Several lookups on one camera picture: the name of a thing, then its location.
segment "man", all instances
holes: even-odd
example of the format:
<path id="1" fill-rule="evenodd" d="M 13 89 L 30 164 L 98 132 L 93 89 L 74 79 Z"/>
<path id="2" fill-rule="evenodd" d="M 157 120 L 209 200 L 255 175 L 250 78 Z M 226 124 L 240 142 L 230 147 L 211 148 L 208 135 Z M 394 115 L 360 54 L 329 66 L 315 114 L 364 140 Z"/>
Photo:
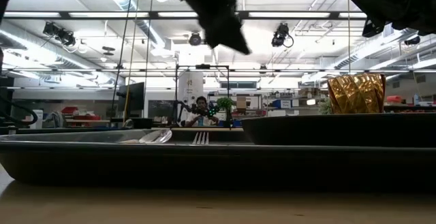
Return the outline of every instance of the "man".
<path id="1" fill-rule="evenodd" d="M 197 98 L 197 107 L 199 109 L 207 108 L 207 100 L 204 97 Z M 206 116 L 201 116 L 199 114 L 190 113 L 188 119 L 186 120 L 185 127 L 193 127 L 193 126 L 213 126 L 218 125 L 219 119 L 217 117 L 208 118 Z"/>

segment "gold wrapped container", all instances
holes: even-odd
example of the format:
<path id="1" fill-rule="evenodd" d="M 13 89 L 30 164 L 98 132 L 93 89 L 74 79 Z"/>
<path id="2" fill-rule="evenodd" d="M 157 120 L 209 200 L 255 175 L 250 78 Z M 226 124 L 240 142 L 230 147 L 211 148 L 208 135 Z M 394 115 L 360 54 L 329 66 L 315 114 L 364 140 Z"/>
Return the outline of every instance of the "gold wrapped container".
<path id="1" fill-rule="evenodd" d="M 328 92 L 334 114 L 382 113 L 386 77 L 357 74 L 329 79 Z"/>

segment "spotlight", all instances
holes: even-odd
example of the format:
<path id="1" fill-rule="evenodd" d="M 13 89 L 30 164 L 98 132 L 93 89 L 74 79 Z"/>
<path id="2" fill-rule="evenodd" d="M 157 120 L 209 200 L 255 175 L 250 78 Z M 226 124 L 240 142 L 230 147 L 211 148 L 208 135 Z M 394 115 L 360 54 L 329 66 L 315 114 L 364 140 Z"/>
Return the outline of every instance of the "spotlight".
<path id="1" fill-rule="evenodd" d="M 76 44 L 76 38 L 74 37 L 74 33 L 71 31 L 66 31 L 58 26 L 56 26 L 52 22 L 47 22 L 43 34 L 48 37 L 54 37 L 56 40 L 60 41 L 64 46 L 74 46 Z"/>
<path id="2" fill-rule="evenodd" d="M 268 68 L 266 68 L 266 65 L 260 65 L 260 70 L 266 70 Z M 266 74 L 265 71 L 260 71 L 259 74 Z"/>
<path id="3" fill-rule="evenodd" d="M 202 43 L 202 38 L 198 32 L 193 32 L 189 38 L 189 44 L 192 46 L 199 46 Z"/>
<path id="4" fill-rule="evenodd" d="M 414 37 L 413 39 L 409 39 L 404 41 L 404 44 L 407 46 L 419 44 L 421 42 L 420 36 Z"/>
<path id="5" fill-rule="evenodd" d="M 291 46 L 285 45 L 285 40 L 287 37 L 292 39 Z M 294 38 L 292 38 L 289 34 L 289 27 L 287 26 L 287 23 L 280 23 L 279 27 L 277 27 L 277 30 L 274 33 L 274 37 L 272 37 L 271 44 L 273 47 L 285 46 L 286 48 L 291 48 L 294 45 Z"/>
<path id="6" fill-rule="evenodd" d="M 61 41 L 64 46 L 74 46 L 76 44 L 76 38 L 74 33 L 67 32 L 65 29 L 59 30 L 59 33 L 55 39 Z"/>

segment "wooden table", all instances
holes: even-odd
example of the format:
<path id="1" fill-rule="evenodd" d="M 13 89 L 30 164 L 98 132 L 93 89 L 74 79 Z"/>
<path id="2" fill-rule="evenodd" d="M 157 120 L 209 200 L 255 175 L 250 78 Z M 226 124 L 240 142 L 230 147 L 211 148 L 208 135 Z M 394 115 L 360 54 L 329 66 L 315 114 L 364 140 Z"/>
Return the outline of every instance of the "wooden table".
<path id="1" fill-rule="evenodd" d="M 0 165 L 1 224 L 435 222 L 434 195 L 33 187 L 13 182 Z"/>

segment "window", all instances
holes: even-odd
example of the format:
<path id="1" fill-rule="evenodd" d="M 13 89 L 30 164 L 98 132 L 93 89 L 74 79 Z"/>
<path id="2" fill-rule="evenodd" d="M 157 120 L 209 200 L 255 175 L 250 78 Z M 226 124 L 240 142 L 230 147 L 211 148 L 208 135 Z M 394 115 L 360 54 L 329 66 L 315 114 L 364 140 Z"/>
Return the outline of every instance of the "window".
<path id="1" fill-rule="evenodd" d="M 226 89 L 228 87 L 227 82 L 221 82 L 221 88 Z M 231 89 L 256 89 L 257 82 L 230 82 Z"/>

